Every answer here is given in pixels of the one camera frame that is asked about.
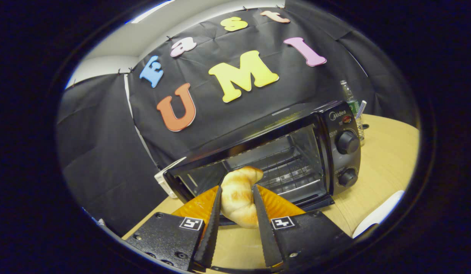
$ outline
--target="letter m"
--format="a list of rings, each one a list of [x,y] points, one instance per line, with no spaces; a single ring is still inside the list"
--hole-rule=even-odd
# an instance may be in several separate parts
[[[241,96],[241,91],[235,89],[232,83],[246,91],[251,91],[251,74],[254,76],[254,85],[262,87],[279,79],[272,73],[259,57],[257,50],[248,51],[240,56],[240,68],[221,63],[211,68],[208,73],[215,75],[224,92],[222,100],[228,103]]]

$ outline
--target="black knob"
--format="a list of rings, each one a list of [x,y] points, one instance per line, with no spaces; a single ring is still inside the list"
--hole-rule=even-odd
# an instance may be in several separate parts
[[[339,177],[339,184],[345,187],[354,185],[357,181],[357,174],[354,168],[349,168],[342,173]]]
[[[359,138],[352,131],[344,131],[337,140],[337,150],[340,154],[351,154],[359,148]]]

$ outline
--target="green bottle label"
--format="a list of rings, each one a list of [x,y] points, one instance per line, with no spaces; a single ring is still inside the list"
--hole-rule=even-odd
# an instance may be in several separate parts
[[[357,115],[357,111],[359,111],[359,101],[352,101],[349,102],[349,107],[350,110],[352,111],[352,114],[354,114],[354,117]]]

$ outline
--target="foam letter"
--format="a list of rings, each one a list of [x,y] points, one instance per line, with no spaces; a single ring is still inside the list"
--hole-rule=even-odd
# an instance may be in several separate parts
[[[197,43],[193,41],[193,38],[187,37],[179,40],[176,42],[171,48],[173,49],[171,51],[171,57],[176,57],[180,54],[182,54],[185,51],[189,51],[194,49],[197,46]]]
[[[239,17],[231,17],[229,19],[224,19],[222,22],[220,22],[222,26],[225,26],[225,30],[228,31],[236,31],[239,29],[243,29],[247,26],[246,21],[241,21],[241,18]]]
[[[316,54],[301,37],[288,38],[283,41],[283,43],[292,45],[296,50],[298,50],[305,59],[307,59],[307,65],[310,67],[318,66],[326,63],[326,59]]]
[[[267,16],[269,18],[271,18],[272,20],[276,21],[276,22],[280,22],[280,23],[289,23],[290,20],[289,19],[286,19],[286,18],[281,18],[279,17],[279,13],[277,12],[270,12],[269,10],[265,10],[263,12],[260,13],[262,16]]]
[[[175,95],[180,96],[181,102],[183,102],[183,106],[185,107],[185,115],[182,118],[176,118],[173,108],[171,107],[171,96],[165,97],[156,107],[157,110],[161,111],[164,125],[171,131],[180,131],[191,125],[195,119],[197,110],[195,109],[195,104],[193,103],[190,92],[188,91],[189,87],[190,84],[185,83],[175,91]]]
[[[150,81],[151,87],[153,88],[156,87],[159,80],[161,79],[161,76],[163,76],[162,70],[156,71],[157,69],[161,68],[161,64],[155,62],[156,60],[158,60],[158,56],[152,56],[139,75],[139,79],[146,78],[148,81]]]
[[[246,91],[252,89],[251,74],[254,76],[254,85],[262,87],[279,79],[276,73],[272,73],[259,57],[257,50],[248,51],[240,56],[240,68],[221,63],[212,67],[208,73],[215,75],[224,91],[222,100],[228,103],[241,96],[241,91],[235,89],[232,83]]]

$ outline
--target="table surface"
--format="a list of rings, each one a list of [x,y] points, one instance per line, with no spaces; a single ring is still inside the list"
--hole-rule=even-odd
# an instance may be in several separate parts
[[[397,120],[363,115],[365,144],[361,149],[359,179],[350,189],[333,196],[335,204],[320,210],[347,235],[392,194],[405,190],[418,156],[418,129]],[[154,213],[173,213],[183,203],[166,198],[122,239],[131,236]],[[218,230],[212,265],[227,268],[265,268],[258,229],[239,225],[221,226]],[[216,273],[207,269],[207,273]]]

